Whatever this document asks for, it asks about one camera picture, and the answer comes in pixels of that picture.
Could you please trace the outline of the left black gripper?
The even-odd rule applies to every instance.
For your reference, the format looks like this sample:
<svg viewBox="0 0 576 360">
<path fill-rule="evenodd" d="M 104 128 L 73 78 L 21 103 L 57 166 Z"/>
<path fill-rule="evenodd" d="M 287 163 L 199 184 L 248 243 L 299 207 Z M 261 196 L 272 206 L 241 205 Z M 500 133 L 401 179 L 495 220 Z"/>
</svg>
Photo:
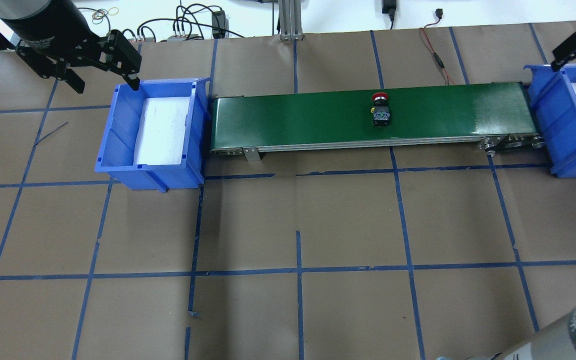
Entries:
<svg viewBox="0 0 576 360">
<path fill-rule="evenodd" d="M 120 30 L 100 38 L 83 17 L 27 17 L 16 19 L 15 31 L 21 38 L 15 53 L 42 79 L 83 94 L 86 84 L 71 68 L 94 67 L 121 76 L 133 91 L 140 88 L 142 56 Z"/>
</svg>

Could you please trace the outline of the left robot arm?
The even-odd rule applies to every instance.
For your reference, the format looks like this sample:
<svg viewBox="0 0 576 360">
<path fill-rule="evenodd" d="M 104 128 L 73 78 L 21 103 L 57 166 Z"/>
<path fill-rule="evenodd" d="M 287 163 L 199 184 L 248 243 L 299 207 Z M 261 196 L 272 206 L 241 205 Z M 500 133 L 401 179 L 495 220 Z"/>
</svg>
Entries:
<svg viewBox="0 0 576 360">
<path fill-rule="evenodd" d="M 0 20 L 20 38 L 16 54 L 41 78 L 82 94 L 86 84 L 74 69 L 96 68 L 140 88 L 140 53 L 121 30 L 94 33 L 71 0 L 0 0 Z"/>
</svg>

